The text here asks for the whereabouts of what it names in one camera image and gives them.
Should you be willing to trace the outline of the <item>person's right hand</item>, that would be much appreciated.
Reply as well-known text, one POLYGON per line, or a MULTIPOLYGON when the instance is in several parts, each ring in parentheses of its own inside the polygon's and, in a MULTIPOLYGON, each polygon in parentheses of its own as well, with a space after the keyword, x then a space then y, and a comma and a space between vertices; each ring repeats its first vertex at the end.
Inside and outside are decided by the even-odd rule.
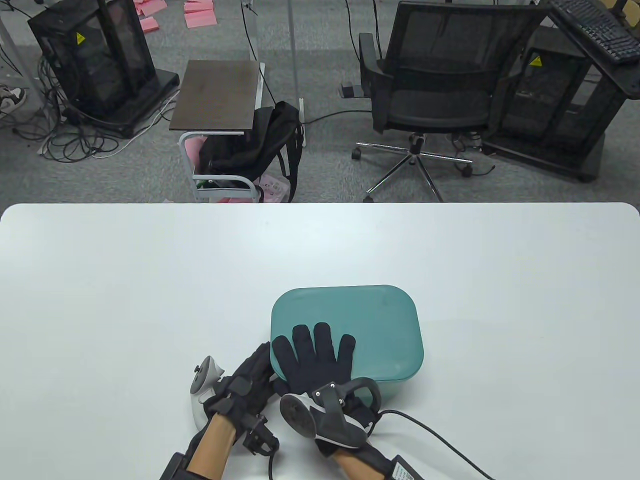
POLYGON ((334 351, 332 332, 326 322, 313 331, 303 324, 292 330, 292 341, 280 335, 271 343, 283 378, 273 381, 276 394, 309 394, 327 384, 345 384, 352 379, 356 340, 343 334, 338 352, 334 351))

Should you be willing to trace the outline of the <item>person's left hand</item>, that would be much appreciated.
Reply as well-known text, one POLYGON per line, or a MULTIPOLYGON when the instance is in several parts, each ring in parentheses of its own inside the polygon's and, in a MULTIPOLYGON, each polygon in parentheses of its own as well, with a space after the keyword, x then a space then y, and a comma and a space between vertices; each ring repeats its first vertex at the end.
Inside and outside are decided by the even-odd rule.
POLYGON ((203 404, 208 419, 219 415, 231 422, 240 437, 256 422, 275 394, 270 342, 261 343, 232 375, 214 386, 214 395, 203 404))

